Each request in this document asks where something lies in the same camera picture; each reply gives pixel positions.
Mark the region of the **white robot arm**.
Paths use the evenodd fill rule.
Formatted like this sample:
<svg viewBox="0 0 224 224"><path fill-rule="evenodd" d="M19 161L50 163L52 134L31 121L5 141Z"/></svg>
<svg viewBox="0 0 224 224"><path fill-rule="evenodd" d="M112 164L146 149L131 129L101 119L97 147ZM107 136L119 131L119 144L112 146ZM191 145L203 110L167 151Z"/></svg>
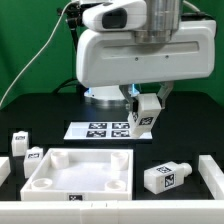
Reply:
<svg viewBox="0 0 224 224"><path fill-rule="evenodd" d="M135 111L130 84L160 83L165 102L176 80L209 76L216 22L183 21L183 0L110 0L84 11L76 75L87 88L118 86Z"/></svg>

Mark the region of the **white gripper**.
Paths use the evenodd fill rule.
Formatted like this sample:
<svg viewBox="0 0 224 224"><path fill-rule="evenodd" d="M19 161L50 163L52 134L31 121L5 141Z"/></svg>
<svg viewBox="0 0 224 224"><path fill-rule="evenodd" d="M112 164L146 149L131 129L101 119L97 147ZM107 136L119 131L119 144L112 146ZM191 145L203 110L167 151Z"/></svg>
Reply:
<svg viewBox="0 0 224 224"><path fill-rule="evenodd" d="M130 110L137 109L137 100L127 84L162 82L157 97L165 108L174 80L212 73L215 34L213 20L184 21L167 43L138 44L132 32L86 30L78 43L76 76L85 87L120 85Z"/></svg>

